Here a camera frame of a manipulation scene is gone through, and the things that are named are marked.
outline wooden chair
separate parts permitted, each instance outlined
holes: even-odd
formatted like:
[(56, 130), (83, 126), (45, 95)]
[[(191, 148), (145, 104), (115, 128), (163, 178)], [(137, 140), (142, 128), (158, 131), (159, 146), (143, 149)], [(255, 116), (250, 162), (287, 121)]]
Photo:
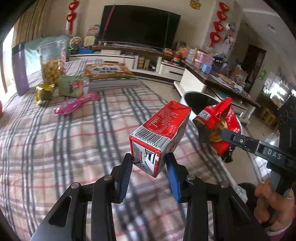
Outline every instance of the wooden chair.
[(260, 119), (264, 120), (264, 124), (272, 125), (276, 117), (268, 108), (264, 108), (260, 114)]

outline pink snack package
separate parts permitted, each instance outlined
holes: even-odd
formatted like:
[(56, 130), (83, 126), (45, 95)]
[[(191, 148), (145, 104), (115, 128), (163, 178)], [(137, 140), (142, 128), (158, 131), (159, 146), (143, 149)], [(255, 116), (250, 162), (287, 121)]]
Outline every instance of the pink snack package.
[(79, 99), (82, 101), (82, 103), (84, 103), (84, 102), (87, 102), (89, 100), (92, 100), (92, 101), (98, 100), (99, 98), (100, 98), (100, 96), (97, 94), (97, 92), (90, 91), (90, 92), (88, 92), (88, 94), (82, 96)]
[(91, 91), (79, 99), (73, 98), (63, 101), (54, 109), (54, 113), (56, 115), (66, 115), (79, 108), (84, 102), (98, 100), (99, 98), (100, 96), (96, 92)]

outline black tv screen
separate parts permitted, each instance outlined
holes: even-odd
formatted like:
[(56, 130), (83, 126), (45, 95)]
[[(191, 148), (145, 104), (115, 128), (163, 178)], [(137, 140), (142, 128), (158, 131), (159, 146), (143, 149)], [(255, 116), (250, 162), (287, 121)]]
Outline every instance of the black tv screen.
[(172, 47), (180, 15), (132, 5), (115, 5), (111, 12), (112, 7), (113, 5), (104, 7), (99, 32), (100, 41), (135, 43), (161, 49)]

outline glass jar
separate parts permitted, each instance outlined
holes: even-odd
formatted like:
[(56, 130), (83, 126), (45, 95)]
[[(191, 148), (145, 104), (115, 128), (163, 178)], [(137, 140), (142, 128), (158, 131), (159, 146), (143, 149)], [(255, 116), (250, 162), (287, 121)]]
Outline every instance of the glass jar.
[(45, 85), (57, 84), (59, 77), (66, 74), (66, 40), (42, 45), (38, 51), (43, 83)]

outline door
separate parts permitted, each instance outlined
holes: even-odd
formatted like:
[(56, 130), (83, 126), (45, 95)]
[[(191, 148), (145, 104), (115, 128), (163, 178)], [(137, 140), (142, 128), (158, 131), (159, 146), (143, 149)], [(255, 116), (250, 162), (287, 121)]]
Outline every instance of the door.
[(249, 93), (259, 74), (266, 51), (253, 45), (249, 45), (246, 57), (242, 63), (242, 69), (248, 74), (244, 90)]

